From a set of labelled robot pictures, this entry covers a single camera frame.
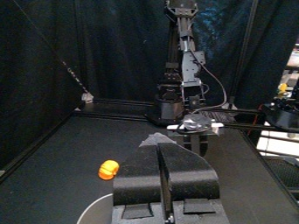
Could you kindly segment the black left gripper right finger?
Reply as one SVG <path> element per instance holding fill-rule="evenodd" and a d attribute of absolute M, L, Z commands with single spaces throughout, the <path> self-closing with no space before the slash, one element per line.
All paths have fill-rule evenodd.
<path fill-rule="evenodd" d="M 219 177 L 204 158 L 160 133 L 155 134 L 155 142 L 172 199 L 218 199 Z"/>

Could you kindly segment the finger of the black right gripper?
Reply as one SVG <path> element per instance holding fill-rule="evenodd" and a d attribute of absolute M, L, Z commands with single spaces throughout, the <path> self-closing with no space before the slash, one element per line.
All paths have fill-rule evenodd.
<path fill-rule="evenodd" d="M 206 135 L 200 136 L 200 156 L 204 156 L 208 150 L 208 137 Z"/>
<path fill-rule="evenodd" d="M 192 140 L 191 140 L 191 136 L 188 136 L 188 135 L 184 135 L 183 136 L 183 147 L 187 150 L 191 150 L 192 149 Z"/>

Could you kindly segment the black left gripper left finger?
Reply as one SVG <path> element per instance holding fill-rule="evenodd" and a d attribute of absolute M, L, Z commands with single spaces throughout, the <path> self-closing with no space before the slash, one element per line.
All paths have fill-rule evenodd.
<path fill-rule="evenodd" d="M 114 203 L 116 206 L 160 201 L 160 171 L 156 150 L 163 139 L 162 133 L 150 135 L 122 163 L 114 180 Z"/>

